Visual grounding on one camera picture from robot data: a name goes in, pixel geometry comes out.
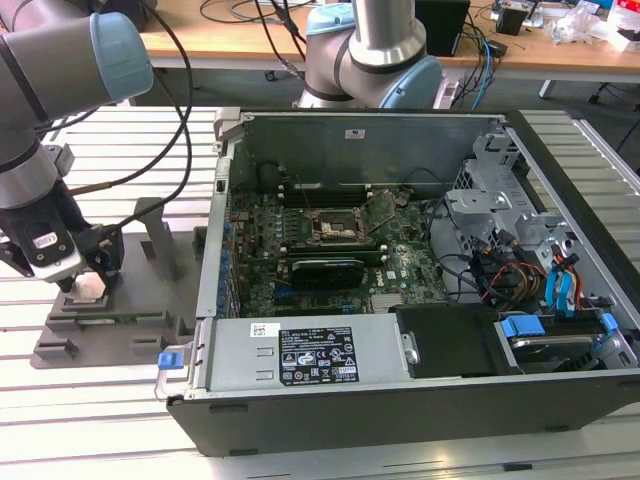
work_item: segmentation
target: desk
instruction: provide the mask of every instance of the desk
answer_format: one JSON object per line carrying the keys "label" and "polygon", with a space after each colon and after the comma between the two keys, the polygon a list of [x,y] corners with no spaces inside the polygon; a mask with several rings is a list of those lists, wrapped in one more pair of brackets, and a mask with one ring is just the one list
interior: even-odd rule
{"label": "desk", "polygon": [[[158,12],[174,28],[195,68],[280,69],[267,43],[262,25],[225,25],[213,23],[199,13],[202,0],[158,0]],[[523,28],[512,37],[495,33],[495,23],[487,20],[489,12],[476,16],[479,8],[490,0],[472,0],[471,14],[476,25],[490,39],[508,45],[509,50],[496,76],[515,79],[573,80],[588,82],[640,82],[640,54],[620,53],[608,43],[594,39],[593,45],[582,43],[554,46],[541,29]],[[241,12],[254,16],[252,5]],[[300,30],[307,26],[309,9],[293,12]],[[233,19],[224,3],[214,3],[207,13],[215,18]],[[302,59],[289,33],[280,26],[270,26],[278,51],[299,68]],[[169,36],[157,24],[151,24],[142,34],[152,62],[158,67],[182,67],[183,63]],[[441,58],[445,81],[439,102],[447,106],[457,82],[469,73],[477,62],[477,51],[469,39],[460,42],[457,55]]]}

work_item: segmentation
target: colored wires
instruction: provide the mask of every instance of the colored wires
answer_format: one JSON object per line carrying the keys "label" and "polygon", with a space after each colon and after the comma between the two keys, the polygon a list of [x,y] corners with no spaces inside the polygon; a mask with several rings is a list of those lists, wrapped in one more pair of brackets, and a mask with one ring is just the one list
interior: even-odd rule
{"label": "colored wires", "polygon": [[[561,254],[555,254],[553,256],[554,265],[553,268],[559,268],[560,265],[566,263],[566,259]],[[571,276],[572,285],[573,285],[573,304],[576,306],[576,310],[582,310],[582,305],[580,303],[580,298],[582,298],[582,277],[576,272],[576,269],[573,265],[569,265],[563,267],[563,274]]]}
{"label": "colored wires", "polygon": [[467,79],[462,84],[460,91],[455,96],[452,102],[452,106],[458,104],[460,108],[464,106],[464,101],[468,95],[477,92],[476,99],[472,108],[475,109],[494,81],[494,75],[498,67],[500,66],[501,59],[491,55],[491,49],[485,34],[474,23],[473,17],[468,14],[469,22],[465,23],[465,26],[471,29],[471,32],[463,32],[464,37],[470,38],[476,48],[478,49],[478,62],[474,69],[467,76]]}
{"label": "colored wires", "polygon": [[[520,279],[519,287],[511,297],[505,297],[494,288],[498,280],[508,271],[511,271]],[[542,279],[546,277],[547,274],[537,265],[526,262],[510,262],[504,264],[491,282],[488,285],[484,285],[485,293],[482,295],[482,301],[487,302],[493,297],[497,303],[502,303],[498,308],[499,311],[512,310],[523,300],[538,293],[543,283]]]}

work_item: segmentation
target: robotic arm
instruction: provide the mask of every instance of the robotic arm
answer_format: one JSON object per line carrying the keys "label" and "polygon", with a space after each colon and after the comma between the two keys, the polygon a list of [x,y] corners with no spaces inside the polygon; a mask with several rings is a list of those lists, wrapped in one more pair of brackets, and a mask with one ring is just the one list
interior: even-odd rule
{"label": "robotic arm", "polygon": [[425,108],[442,69],[426,53],[414,0],[352,0],[318,7],[307,26],[299,107]]}
{"label": "robotic arm", "polygon": [[34,128],[149,90],[146,50],[124,15],[86,17],[64,0],[0,0],[0,19],[0,256],[65,292],[86,266],[106,285],[121,238],[82,217]]}

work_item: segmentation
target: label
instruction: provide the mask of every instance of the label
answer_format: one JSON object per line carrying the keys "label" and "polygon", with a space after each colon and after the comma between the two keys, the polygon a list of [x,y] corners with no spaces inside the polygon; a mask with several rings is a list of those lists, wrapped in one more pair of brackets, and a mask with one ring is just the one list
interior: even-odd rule
{"label": "label", "polygon": [[344,139],[345,140],[364,140],[365,133],[366,133],[366,130],[345,130]]}
{"label": "label", "polygon": [[640,13],[640,0],[618,0],[618,6]]}
{"label": "label", "polygon": [[584,7],[587,13],[590,13],[591,15],[595,15],[600,9],[600,5],[593,2],[587,2],[587,0],[580,0],[576,7]]}
{"label": "label", "polygon": [[280,330],[279,346],[285,387],[359,381],[351,327]]}
{"label": "label", "polygon": [[280,331],[279,323],[252,323],[250,337],[277,337]]}
{"label": "label", "polygon": [[41,237],[33,239],[33,244],[39,250],[50,247],[51,245],[55,245],[56,243],[58,243],[58,235],[56,235],[55,232],[50,232],[42,235]]}

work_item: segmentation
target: black box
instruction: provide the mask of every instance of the black box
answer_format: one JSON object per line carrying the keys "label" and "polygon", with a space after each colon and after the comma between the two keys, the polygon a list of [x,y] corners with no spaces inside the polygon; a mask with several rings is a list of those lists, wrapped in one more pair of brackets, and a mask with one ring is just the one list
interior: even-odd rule
{"label": "black box", "polygon": [[496,21],[496,32],[516,36],[529,12],[519,8],[503,8]]}
{"label": "black box", "polygon": [[469,0],[416,0],[416,18],[427,29],[427,51],[453,57],[469,11]]}

